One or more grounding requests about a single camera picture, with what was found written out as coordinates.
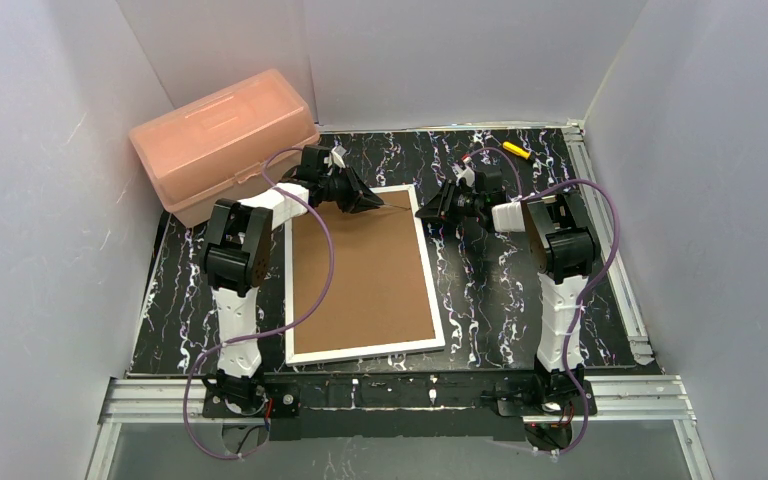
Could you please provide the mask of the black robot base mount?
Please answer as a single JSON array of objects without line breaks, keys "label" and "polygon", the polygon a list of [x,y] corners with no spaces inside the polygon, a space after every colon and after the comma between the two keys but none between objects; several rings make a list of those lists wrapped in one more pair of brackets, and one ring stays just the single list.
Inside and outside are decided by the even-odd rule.
[{"label": "black robot base mount", "polygon": [[259,373],[200,379],[208,419],[252,418],[274,441],[362,436],[535,439],[562,448],[593,388],[533,370]]}]

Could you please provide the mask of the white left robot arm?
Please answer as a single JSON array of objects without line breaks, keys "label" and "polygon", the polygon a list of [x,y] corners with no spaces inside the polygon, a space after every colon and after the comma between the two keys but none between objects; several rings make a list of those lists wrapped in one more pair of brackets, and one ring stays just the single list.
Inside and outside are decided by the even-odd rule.
[{"label": "white left robot arm", "polygon": [[251,378],[262,358],[257,330],[257,296],[268,271],[272,233],[288,221],[333,202],[344,213],[358,214],[383,206],[383,200],[345,163],[342,146],[308,145],[301,161],[267,190],[240,200],[215,202],[204,234],[201,270],[217,307],[220,343],[218,369]]}]

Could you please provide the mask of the white picture frame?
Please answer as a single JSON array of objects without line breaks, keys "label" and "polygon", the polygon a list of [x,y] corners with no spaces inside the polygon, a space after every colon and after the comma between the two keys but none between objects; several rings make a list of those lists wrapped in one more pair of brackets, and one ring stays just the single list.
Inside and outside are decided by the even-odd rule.
[{"label": "white picture frame", "polygon": [[285,335],[291,366],[436,351],[446,344],[418,199],[409,184],[375,188],[396,210],[343,213],[323,203],[285,225]]}]

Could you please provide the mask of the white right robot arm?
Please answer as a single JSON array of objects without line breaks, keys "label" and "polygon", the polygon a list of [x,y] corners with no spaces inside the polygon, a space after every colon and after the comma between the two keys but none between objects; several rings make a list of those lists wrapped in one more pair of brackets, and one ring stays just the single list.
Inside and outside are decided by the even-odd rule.
[{"label": "white right robot arm", "polygon": [[489,232],[526,233],[541,287],[537,365],[547,373],[582,365],[579,328],[572,325],[574,309],[601,252],[583,199],[576,192],[511,199],[499,173],[470,168],[457,173],[457,179],[446,181],[415,217],[452,225],[474,218]]}]

